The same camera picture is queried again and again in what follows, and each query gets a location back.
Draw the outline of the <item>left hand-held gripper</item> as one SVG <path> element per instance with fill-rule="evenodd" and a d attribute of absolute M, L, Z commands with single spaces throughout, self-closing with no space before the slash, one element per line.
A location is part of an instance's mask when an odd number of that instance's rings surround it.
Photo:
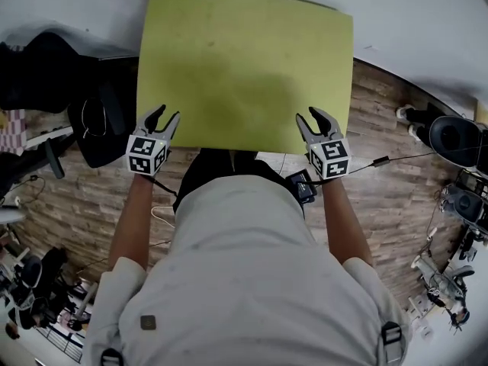
<path fill-rule="evenodd" d="M 138 119 L 136 129 L 127 142 L 126 164 L 129 172 L 154 176 L 167 160 L 180 112 L 170 117 L 163 130 L 155 131 L 165 109 L 166 106 L 161 104 Z"/>

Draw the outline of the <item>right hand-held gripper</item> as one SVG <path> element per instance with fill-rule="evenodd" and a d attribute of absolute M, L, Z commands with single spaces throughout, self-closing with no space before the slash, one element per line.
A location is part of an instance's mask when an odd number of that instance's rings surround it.
<path fill-rule="evenodd" d="M 314 133 L 303 116 L 296 114 L 297 127 L 306 143 L 309 163 L 322 180 L 347 175 L 351 151 L 337 120 L 320 108 L 309 107 L 309 112 L 316 120 L 320 133 Z"/>

